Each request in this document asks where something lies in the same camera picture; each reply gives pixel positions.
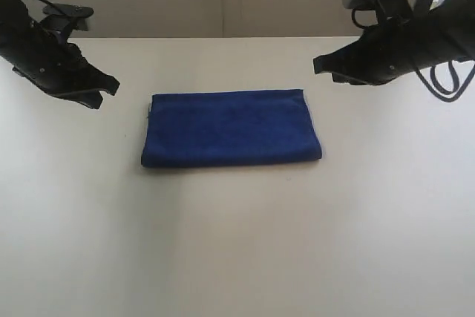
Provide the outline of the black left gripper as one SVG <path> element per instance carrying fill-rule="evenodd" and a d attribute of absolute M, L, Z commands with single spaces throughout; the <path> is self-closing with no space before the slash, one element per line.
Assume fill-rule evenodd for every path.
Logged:
<path fill-rule="evenodd" d="M 30 17 L 22 0 L 1 0 L 1 57 L 40 90 L 97 110 L 120 82 L 90 65 L 76 45 L 58 42 Z"/>

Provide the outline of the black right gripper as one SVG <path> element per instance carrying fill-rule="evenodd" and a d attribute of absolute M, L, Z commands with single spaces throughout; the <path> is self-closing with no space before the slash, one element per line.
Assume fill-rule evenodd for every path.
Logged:
<path fill-rule="evenodd" d="M 446 62 L 459 87 L 453 62 L 474 59 L 474 0 L 445 0 L 423 16 L 362 31 L 356 42 L 315 57 L 314 73 L 331 73 L 338 84 L 374 86 Z"/>

